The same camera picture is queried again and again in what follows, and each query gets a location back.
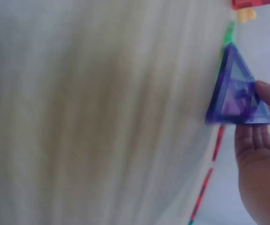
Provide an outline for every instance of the yellow toy piece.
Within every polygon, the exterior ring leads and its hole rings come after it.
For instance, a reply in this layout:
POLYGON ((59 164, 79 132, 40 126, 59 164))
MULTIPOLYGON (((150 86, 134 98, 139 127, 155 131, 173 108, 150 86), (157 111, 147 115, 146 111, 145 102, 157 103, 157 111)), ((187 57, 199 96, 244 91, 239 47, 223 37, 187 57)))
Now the yellow toy piece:
POLYGON ((239 22, 246 23, 248 20, 255 20, 257 13, 253 8, 243 8, 237 11, 237 18, 239 22))

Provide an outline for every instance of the purple triangle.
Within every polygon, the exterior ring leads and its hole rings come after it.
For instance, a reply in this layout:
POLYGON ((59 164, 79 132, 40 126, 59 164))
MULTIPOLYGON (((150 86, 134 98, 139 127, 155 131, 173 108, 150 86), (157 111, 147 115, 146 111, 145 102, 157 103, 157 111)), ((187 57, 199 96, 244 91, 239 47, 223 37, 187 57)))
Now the purple triangle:
POLYGON ((206 123, 270 124, 270 112, 255 91, 255 79, 234 44, 224 50, 206 123))

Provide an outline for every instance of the hand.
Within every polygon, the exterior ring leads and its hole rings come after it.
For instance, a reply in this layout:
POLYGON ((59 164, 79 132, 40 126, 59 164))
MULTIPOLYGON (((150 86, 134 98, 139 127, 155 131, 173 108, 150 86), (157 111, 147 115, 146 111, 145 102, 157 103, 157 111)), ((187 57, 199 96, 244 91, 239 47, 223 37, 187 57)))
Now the hand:
MULTIPOLYGON (((260 98, 270 106, 270 85, 256 82, 260 98)), ((237 126, 235 150, 243 204, 259 225, 270 225, 270 134, 267 126, 237 126)))

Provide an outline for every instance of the white curtain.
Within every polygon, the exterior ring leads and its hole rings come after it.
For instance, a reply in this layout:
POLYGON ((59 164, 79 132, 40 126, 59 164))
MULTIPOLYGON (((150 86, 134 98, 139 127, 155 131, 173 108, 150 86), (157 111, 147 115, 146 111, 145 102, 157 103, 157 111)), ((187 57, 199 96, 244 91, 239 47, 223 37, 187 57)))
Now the white curtain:
POLYGON ((0 0, 0 225, 186 224, 229 17, 229 0, 0 0))

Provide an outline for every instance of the toy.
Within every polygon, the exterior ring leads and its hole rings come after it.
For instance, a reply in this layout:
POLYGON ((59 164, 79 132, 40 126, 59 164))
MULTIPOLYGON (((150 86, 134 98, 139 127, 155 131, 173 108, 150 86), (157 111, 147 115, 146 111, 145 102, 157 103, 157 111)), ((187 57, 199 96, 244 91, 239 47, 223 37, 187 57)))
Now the toy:
POLYGON ((232 0, 234 10, 270 4, 270 0, 232 0))
POLYGON ((237 18, 239 22, 246 23, 248 20, 255 20, 257 13, 252 8, 243 8, 237 11, 237 18))
POLYGON ((232 8, 237 10, 237 18, 241 23, 246 23, 249 19, 256 19, 257 13, 251 7, 268 4, 270 4, 270 0, 232 0, 232 8))
POLYGON ((236 21, 231 21, 229 26, 227 27, 227 30, 224 33, 224 48, 230 43, 235 43, 236 27, 236 21))
POLYGON ((224 51, 206 123, 270 124, 270 112, 255 91, 255 80, 236 46, 224 51))

